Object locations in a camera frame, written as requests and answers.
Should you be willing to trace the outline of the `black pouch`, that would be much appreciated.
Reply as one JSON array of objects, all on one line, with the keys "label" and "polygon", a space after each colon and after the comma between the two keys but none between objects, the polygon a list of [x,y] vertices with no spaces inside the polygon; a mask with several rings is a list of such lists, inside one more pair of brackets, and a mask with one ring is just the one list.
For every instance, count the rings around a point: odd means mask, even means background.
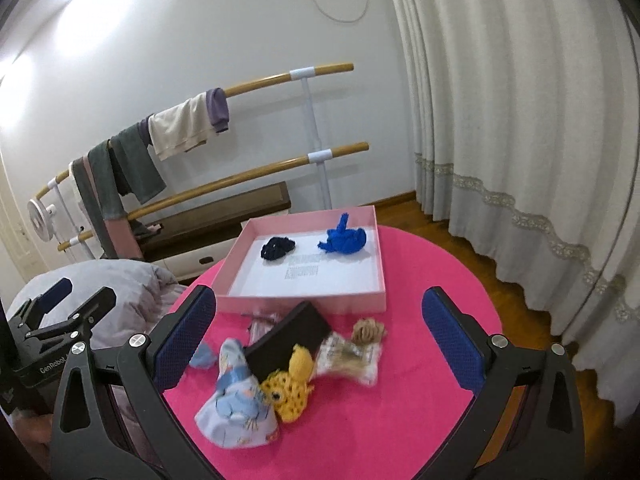
[{"label": "black pouch", "polygon": [[247,366],[258,382],[262,382],[273,372],[288,370],[296,344],[314,356],[331,332],[331,325],[320,311],[310,301],[303,301],[268,333],[245,348]]}]

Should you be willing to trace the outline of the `pink felt table mat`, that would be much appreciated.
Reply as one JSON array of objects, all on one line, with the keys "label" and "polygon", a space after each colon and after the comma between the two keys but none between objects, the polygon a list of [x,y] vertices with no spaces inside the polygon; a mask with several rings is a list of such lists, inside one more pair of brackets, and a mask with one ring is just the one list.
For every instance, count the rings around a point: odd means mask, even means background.
[{"label": "pink felt table mat", "polygon": [[167,401],[213,466],[228,479],[409,479],[427,462],[471,401],[422,318],[438,286],[487,333],[502,329],[480,281],[449,252],[393,228],[378,231],[386,286],[379,314],[332,315],[318,350],[293,344],[265,390],[277,437],[225,450],[198,429],[196,413],[215,390],[216,368],[189,368]]}]

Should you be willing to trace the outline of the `beige satin scrunchie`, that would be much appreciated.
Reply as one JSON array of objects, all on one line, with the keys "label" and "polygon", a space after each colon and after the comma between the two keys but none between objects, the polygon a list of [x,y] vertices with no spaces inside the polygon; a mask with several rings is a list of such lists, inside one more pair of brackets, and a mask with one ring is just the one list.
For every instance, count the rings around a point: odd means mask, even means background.
[{"label": "beige satin scrunchie", "polygon": [[360,318],[352,326],[350,340],[357,346],[379,344],[386,336],[386,327],[375,318]]}]

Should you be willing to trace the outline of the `pink shallow cardboard box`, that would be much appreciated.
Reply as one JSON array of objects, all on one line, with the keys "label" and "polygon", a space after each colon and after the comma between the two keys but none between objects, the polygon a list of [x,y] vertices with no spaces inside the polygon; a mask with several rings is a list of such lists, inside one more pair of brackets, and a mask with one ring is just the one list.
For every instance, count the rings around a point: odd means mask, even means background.
[{"label": "pink shallow cardboard box", "polygon": [[[367,243],[356,254],[328,254],[317,247],[341,214],[363,228]],[[295,249],[269,262],[260,250],[271,237],[294,240]],[[267,216],[247,222],[224,259],[212,289],[217,310],[234,314],[286,313],[304,300],[324,314],[378,314],[386,310],[386,287],[372,206]]]}]

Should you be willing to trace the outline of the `dark green towel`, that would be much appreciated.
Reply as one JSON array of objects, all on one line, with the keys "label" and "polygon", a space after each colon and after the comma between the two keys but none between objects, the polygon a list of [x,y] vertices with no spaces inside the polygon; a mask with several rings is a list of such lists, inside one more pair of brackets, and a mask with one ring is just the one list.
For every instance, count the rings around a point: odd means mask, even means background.
[{"label": "dark green towel", "polygon": [[110,140],[92,148],[88,164],[102,218],[126,217],[122,196],[134,194],[143,205],[166,188],[143,139],[140,122],[125,128]]}]

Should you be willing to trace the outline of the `cream towel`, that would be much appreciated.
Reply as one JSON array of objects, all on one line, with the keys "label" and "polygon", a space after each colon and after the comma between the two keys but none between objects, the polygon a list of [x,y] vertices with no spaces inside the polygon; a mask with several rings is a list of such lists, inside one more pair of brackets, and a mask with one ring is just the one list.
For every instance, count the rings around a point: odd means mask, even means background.
[{"label": "cream towel", "polygon": [[206,142],[214,132],[209,119],[206,93],[151,115],[149,133],[156,156],[166,160]]}]

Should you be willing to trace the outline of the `dark navy scrunchie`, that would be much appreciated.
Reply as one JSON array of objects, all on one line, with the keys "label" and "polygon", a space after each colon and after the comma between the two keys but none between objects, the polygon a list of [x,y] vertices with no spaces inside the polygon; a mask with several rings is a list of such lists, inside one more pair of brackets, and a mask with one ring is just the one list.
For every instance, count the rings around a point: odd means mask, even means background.
[{"label": "dark navy scrunchie", "polygon": [[283,236],[271,237],[268,242],[262,246],[260,256],[269,262],[277,261],[284,258],[292,252],[296,247],[294,240]]}]

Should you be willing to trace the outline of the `blue crochet toy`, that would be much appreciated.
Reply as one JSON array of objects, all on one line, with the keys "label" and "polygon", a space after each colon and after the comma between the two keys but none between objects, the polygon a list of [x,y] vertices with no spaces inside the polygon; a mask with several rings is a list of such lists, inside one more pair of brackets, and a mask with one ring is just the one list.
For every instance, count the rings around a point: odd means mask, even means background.
[{"label": "blue crochet toy", "polygon": [[363,228],[352,229],[348,226],[349,214],[341,214],[335,228],[326,231],[326,240],[317,247],[328,254],[352,255],[367,243],[367,233]]}]

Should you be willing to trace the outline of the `light blue cartoon cloth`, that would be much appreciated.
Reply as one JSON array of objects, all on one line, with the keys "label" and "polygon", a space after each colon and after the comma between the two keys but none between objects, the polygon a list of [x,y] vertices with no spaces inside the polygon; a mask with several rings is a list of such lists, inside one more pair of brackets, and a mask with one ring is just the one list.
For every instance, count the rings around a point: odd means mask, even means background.
[{"label": "light blue cartoon cloth", "polygon": [[200,433],[218,448],[257,448],[278,437],[273,406],[248,367],[242,344],[226,339],[219,351],[212,396],[194,416]]}]

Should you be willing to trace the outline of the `grey quilted bedding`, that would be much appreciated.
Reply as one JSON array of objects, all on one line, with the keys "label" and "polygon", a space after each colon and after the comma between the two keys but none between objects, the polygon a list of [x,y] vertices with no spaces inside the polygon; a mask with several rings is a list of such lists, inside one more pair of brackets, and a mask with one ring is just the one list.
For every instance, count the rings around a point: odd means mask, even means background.
[{"label": "grey quilted bedding", "polygon": [[42,327],[66,320],[103,287],[115,293],[114,308],[92,329],[94,350],[120,347],[134,334],[149,333],[186,290],[162,266],[125,259],[91,260],[36,276],[16,295],[6,315],[10,318],[26,300],[42,295],[62,278],[72,282],[72,292],[43,317]]}]

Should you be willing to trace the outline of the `small light blue sock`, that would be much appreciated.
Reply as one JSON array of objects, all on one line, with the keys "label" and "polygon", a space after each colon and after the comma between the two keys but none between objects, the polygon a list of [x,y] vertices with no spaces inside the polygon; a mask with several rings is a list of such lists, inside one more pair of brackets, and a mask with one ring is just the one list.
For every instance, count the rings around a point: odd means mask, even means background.
[{"label": "small light blue sock", "polygon": [[189,365],[196,370],[210,370],[218,361],[218,356],[213,352],[209,344],[201,341],[193,353]]}]

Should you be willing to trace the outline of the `bag of cotton swabs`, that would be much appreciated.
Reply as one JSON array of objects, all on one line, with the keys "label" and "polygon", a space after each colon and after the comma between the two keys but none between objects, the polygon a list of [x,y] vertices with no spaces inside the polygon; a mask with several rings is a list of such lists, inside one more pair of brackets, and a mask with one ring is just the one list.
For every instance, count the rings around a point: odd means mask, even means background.
[{"label": "bag of cotton swabs", "polygon": [[326,337],[314,360],[314,377],[333,376],[373,387],[378,382],[382,344],[357,346],[338,333]]}]

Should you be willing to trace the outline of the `lower wooden ballet bar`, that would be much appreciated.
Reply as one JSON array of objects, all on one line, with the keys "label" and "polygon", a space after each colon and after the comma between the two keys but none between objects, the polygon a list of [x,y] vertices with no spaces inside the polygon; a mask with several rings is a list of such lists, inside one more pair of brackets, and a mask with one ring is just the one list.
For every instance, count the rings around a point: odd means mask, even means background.
[{"label": "lower wooden ballet bar", "polygon": [[326,162],[327,160],[365,152],[369,148],[370,145],[368,142],[358,142],[354,144],[336,146],[335,148],[325,148],[324,150],[314,151],[285,160],[279,160],[278,162],[272,162],[268,165],[245,170],[238,174],[232,174],[232,176],[229,177],[224,177],[202,184],[196,188],[190,188],[190,190],[171,195],[163,200],[152,203],[151,205],[135,209],[128,214],[127,219],[138,220],[142,217],[148,216],[149,214],[155,214],[157,211],[188,202],[189,200],[194,200],[194,198],[217,192],[224,188],[231,188],[232,186],[271,176],[272,174],[278,174],[282,171],[288,171],[308,165],[320,165],[322,162]]}]

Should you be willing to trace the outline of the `left white bar stand post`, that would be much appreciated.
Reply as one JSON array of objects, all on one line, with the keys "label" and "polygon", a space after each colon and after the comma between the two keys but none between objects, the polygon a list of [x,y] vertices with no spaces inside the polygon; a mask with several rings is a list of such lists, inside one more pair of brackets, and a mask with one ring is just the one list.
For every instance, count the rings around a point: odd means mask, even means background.
[{"label": "left white bar stand post", "polygon": [[91,249],[89,248],[87,243],[84,240],[80,240],[79,239],[79,235],[81,234],[81,230],[79,229],[79,226],[76,224],[72,214],[70,213],[70,210],[67,207],[65,198],[64,198],[63,194],[60,191],[60,181],[58,180],[57,177],[52,178],[48,182],[48,188],[49,188],[50,191],[55,192],[56,196],[58,196],[58,201],[60,202],[60,204],[62,206],[64,214],[66,215],[66,219],[68,220],[68,222],[70,222],[70,226],[73,228],[74,236],[70,238],[70,247],[75,247],[75,246],[81,247],[82,250],[84,251],[84,253],[91,260],[94,260],[96,257],[93,255],[93,252],[91,251]]}]

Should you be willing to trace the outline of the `clear pouch with mauve strap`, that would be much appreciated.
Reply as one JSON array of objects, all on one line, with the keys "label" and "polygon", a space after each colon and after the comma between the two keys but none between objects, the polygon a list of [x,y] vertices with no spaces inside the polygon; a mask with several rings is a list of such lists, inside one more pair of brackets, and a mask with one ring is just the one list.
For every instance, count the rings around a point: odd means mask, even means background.
[{"label": "clear pouch with mauve strap", "polygon": [[281,321],[281,317],[277,313],[246,314],[245,317],[250,320],[247,327],[248,344],[257,342]]}]

